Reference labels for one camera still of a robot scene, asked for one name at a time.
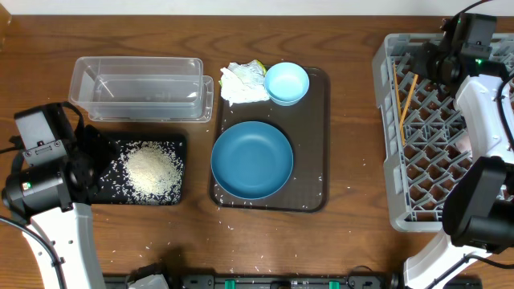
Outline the dark blue plate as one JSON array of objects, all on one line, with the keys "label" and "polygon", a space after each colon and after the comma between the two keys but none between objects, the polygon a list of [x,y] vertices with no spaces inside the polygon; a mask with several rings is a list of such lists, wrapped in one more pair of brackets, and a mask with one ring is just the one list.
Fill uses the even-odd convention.
[{"label": "dark blue plate", "polygon": [[210,158],[212,175],[230,195],[257,200],[277,193],[294,168],[288,138],[275,126],[245,121],[223,132]]}]

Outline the white paper napkin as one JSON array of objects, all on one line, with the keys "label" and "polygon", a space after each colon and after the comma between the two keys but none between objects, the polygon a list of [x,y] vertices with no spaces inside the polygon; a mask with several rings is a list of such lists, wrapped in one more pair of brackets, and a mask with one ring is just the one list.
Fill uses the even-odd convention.
[{"label": "white paper napkin", "polygon": [[228,67],[222,67],[220,71],[221,97],[230,106],[270,99],[264,87],[267,70],[257,59],[245,64],[229,63]]}]

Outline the light blue bowl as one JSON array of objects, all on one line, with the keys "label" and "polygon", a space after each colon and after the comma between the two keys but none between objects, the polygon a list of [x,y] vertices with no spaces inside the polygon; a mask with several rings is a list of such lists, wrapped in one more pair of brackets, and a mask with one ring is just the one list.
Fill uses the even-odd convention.
[{"label": "light blue bowl", "polygon": [[264,77],[267,94],[281,106],[298,103],[307,94],[309,86],[308,73],[295,63],[277,63],[267,70]]}]

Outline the pink cup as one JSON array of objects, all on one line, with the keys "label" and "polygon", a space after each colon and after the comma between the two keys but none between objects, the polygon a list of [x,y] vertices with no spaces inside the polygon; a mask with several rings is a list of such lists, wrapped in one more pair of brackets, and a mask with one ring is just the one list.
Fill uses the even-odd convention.
[{"label": "pink cup", "polygon": [[456,141],[455,146],[461,153],[470,153],[472,148],[469,135],[464,133],[463,136]]}]

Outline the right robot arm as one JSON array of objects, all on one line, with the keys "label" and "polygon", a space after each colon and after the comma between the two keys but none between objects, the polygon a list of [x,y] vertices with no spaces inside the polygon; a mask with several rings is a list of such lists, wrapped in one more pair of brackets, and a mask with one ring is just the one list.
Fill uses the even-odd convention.
[{"label": "right robot arm", "polygon": [[424,43],[412,72],[449,87],[466,122],[472,165],[443,206],[443,228],[403,265],[401,288],[443,288],[476,261],[513,246],[513,75],[491,60],[497,18],[465,10],[445,19],[440,44]]}]

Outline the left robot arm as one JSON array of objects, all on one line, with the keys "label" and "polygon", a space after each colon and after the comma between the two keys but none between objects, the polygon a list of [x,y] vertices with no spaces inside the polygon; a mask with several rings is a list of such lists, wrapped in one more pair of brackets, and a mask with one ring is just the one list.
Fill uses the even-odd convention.
[{"label": "left robot arm", "polygon": [[22,231],[46,288],[104,288],[92,228],[92,201],[101,174],[117,157],[117,144],[79,120],[72,126],[65,101],[17,112],[16,153],[2,190],[11,216],[1,220]]}]

